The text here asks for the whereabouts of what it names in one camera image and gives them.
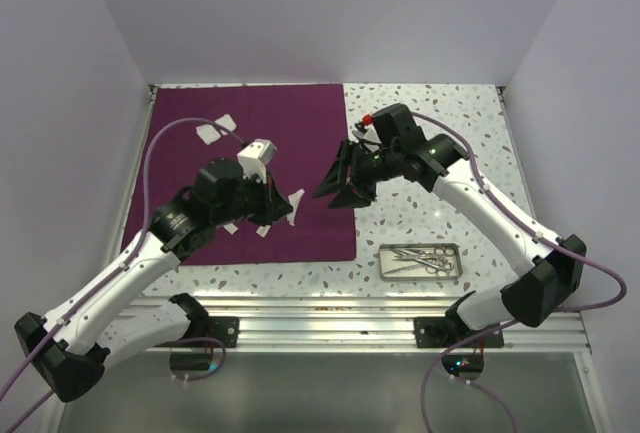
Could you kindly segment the white gauze pad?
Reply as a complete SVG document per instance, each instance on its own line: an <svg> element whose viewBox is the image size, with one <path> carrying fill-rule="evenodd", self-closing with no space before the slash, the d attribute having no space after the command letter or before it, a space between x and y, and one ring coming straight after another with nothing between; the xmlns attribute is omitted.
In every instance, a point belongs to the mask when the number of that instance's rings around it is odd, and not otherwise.
<svg viewBox="0 0 640 433"><path fill-rule="evenodd" d="M292 207L292 211L286 215L286 219L287 222L290 226L295 226L296 225L296 215L297 212L299 210L299 206L301 203L302 198L305 195L305 190L304 189L299 189L296 192L290 194L288 196L288 202Z"/></svg>
<svg viewBox="0 0 640 433"><path fill-rule="evenodd" d="M215 120L215 122L220 125L224 131L232 131L234 132L237 129L237 124L234 121L233 117L229 114L225 114Z"/></svg>
<svg viewBox="0 0 640 433"><path fill-rule="evenodd" d="M211 124L197 126L196 134L206 145L211 145L221 138L219 131Z"/></svg>

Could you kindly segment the white strip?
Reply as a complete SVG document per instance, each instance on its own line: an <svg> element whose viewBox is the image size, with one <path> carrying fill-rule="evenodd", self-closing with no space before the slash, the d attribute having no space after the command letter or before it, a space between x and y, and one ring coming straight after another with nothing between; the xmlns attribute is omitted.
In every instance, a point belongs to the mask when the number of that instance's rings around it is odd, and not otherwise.
<svg viewBox="0 0 640 433"><path fill-rule="evenodd" d="M224 225L223 229L230 235L234 235L238 231L238 228L233 223Z"/></svg>
<svg viewBox="0 0 640 433"><path fill-rule="evenodd" d="M260 226L260 227L256 230L256 233L257 233L260 237L264 238L264 237L268 234L268 232L269 232L269 230L270 230L270 229L271 229L271 226L270 226L270 225Z"/></svg>

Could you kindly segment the steel scissors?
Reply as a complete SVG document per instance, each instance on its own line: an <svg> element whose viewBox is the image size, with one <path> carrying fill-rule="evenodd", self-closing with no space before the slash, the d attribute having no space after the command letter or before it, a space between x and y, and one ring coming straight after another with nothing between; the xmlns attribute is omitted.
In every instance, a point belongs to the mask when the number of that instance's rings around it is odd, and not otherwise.
<svg viewBox="0 0 640 433"><path fill-rule="evenodd" d="M381 275L387 277L399 277L401 275L414 275L418 277L447 277L451 272L451 268L439 268L430 264L411 264L384 271Z"/></svg>
<svg viewBox="0 0 640 433"><path fill-rule="evenodd" d="M441 254L396 254L393 260L404 262L413 261L423 267L431 267L436 270L451 271L453 269L453 264L449 258Z"/></svg>

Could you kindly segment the steel forceps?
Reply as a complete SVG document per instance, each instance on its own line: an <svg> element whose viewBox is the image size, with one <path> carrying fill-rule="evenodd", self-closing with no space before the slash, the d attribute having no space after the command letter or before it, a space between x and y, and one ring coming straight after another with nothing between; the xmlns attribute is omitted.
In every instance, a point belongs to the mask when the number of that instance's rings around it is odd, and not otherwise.
<svg viewBox="0 0 640 433"><path fill-rule="evenodd" d="M427 260L429 258L444 259L454 257L457 253L455 248L427 248L427 249L411 249L411 248L392 248L395 258L400 261L409 260Z"/></svg>

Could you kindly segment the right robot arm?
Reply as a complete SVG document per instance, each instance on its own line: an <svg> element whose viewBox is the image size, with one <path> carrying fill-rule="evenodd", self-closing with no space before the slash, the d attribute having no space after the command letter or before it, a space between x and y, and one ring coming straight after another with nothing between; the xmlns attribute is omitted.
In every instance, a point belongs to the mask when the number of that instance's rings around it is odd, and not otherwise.
<svg viewBox="0 0 640 433"><path fill-rule="evenodd" d="M428 320L431 346L468 345L481 330L508 321L540 326L578 288L585 243L537 223L479 172L470 147L445 133L426 137L416 118L400 103L365 116L356 128L373 129L376 140L342 140L315 197L330 197L332 209L365 208L378 184L403 178L458 210L507 260L516 280L469 292Z"/></svg>

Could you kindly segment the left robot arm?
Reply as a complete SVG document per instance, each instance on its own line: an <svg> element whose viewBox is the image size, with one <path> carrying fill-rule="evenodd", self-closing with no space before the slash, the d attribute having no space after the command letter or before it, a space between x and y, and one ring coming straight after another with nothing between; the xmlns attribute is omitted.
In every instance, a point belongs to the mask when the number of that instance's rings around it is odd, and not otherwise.
<svg viewBox="0 0 640 433"><path fill-rule="evenodd" d="M26 313L16 322L29 363L68 403L90 391L109 366L148 347L202 344L209 315L187 293L138 317L127 333L107 328L151 283L211 243L218 228L242 220L271 226L292 210L264 161L212 161L193 185L159 206L120 256L81 291L44 315Z"/></svg>

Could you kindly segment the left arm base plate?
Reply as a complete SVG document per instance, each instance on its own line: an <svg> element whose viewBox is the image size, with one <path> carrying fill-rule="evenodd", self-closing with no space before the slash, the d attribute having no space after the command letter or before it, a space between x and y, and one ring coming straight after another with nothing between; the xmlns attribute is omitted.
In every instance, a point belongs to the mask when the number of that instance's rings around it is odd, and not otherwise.
<svg viewBox="0 0 640 433"><path fill-rule="evenodd" d="M240 333L240 319L235 316L213 316L204 322L204 333L224 344L228 349L235 348Z"/></svg>

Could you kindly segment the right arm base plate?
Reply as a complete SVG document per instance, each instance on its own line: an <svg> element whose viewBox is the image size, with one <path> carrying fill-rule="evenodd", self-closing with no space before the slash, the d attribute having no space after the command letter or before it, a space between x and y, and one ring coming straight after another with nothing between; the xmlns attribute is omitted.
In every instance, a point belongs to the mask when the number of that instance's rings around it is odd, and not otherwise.
<svg viewBox="0 0 640 433"><path fill-rule="evenodd" d="M416 317L413 332L418 348L448 348L473 334L464 324L459 326L446 317Z"/></svg>

